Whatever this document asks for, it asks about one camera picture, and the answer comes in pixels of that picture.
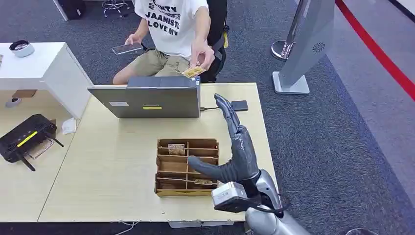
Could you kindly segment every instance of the metal stand base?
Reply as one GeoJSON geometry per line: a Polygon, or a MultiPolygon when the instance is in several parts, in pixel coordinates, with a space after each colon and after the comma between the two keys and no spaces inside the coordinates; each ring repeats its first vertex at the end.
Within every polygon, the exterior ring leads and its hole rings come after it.
{"type": "Polygon", "coordinates": [[[102,3],[102,8],[104,8],[104,17],[108,17],[107,10],[117,10],[119,16],[122,17],[122,13],[119,10],[123,6],[127,6],[127,9],[130,9],[130,6],[125,2],[125,0],[107,0],[102,3]]]}
{"type": "Polygon", "coordinates": [[[284,48],[284,45],[285,45],[285,40],[276,41],[271,45],[271,54],[275,58],[277,58],[278,60],[281,60],[281,61],[287,61],[288,56],[290,56],[290,54],[288,54],[286,56],[282,55],[282,50],[284,48]]]}
{"type": "Polygon", "coordinates": [[[279,72],[273,72],[274,90],[277,94],[309,94],[310,89],[308,88],[307,80],[303,75],[293,86],[283,89],[279,82],[279,72]]]}

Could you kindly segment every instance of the wooden box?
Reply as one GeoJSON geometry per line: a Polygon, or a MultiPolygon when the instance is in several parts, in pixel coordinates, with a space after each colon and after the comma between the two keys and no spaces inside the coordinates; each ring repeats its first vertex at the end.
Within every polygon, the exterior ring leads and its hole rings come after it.
{"type": "Polygon", "coordinates": [[[219,164],[219,143],[216,139],[159,139],[155,193],[164,196],[210,196],[218,182],[189,167],[188,156],[198,157],[213,165],[219,164]],[[184,144],[184,155],[169,154],[169,144],[184,144]]]}

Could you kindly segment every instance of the robotic thumb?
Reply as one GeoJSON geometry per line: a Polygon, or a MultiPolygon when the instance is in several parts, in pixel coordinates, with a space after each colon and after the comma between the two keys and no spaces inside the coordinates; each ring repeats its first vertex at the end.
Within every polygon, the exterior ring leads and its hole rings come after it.
{"type": "Polygon", "coordinates": [[[217,165],[212,165],[209,163],[204,163],[195,156],[189,156],[187,158],[189,166],[196,170],[199,173],[202,173],[212,179],[219,180],[223,182],[222,170],[217,165]]]}

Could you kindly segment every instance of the desk leg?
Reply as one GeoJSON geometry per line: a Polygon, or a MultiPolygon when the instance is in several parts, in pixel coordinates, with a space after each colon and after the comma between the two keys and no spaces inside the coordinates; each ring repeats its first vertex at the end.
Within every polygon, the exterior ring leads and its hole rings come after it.
{"type": "Polygon", "coordinates": [[[56,7],[58,8],[59,12],[61,13],[62,17],[64,18],[65,21],[68,21],[68,17],[66,16],[64,10],[62,9],[61,5],[58,3],[58,0],[53,0],[53,2],[55,3],[56,7]]]}

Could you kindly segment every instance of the man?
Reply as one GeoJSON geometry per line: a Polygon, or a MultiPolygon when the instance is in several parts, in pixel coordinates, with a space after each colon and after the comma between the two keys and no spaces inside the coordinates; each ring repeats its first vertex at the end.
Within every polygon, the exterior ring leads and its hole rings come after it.
{"type": "Polygon", "coordinates": [[[132,76],[182,76],[181,72],[197,65],[209,69],[215,57],[207,43],[206,0],[136,0],[135,12],[142,19],[125,44],[141,43],[150,32],[156,50],[145,52],[118,72],[114,84],[127,84],[132,76]]]}

